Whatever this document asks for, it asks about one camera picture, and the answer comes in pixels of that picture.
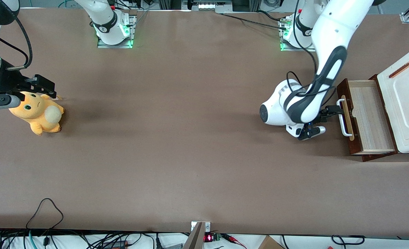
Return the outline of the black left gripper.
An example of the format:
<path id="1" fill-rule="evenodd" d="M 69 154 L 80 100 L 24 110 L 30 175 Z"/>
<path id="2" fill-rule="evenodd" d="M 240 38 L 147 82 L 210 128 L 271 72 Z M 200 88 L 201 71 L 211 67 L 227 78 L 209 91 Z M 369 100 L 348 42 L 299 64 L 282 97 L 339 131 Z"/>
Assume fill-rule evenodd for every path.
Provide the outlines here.
<path id="1" fill-rule="evenodd" d="M 344 115 L 344 110 L 338 105 L 328 105 L 320 110 L 317 117 L 314 119 L 314 123 L 326 123 L 328 119 L 334 115 Z"/>

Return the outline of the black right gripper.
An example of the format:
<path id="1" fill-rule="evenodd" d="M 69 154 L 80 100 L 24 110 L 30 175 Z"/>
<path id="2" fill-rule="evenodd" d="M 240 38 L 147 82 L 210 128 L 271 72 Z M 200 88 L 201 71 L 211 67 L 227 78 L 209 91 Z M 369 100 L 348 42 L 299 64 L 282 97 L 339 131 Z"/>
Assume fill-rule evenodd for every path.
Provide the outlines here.
<path id="1" fill-rule="evenodd" d="M 25 97 L 37 97 L 42 99 L 57 99 L 44 93 L 36 93 L 31 84 L 26 82 L 27 77 L 19 71 L 8 71 L 7 68 L 12 66 L 8 62 L 0 63 L 0 94 L 12 94 L 13 92 L 24 91 Z M 55 83 L 43 77 L 40 74 L 34 75 L 34 86 L 44 92 L 55 92 Z"/>

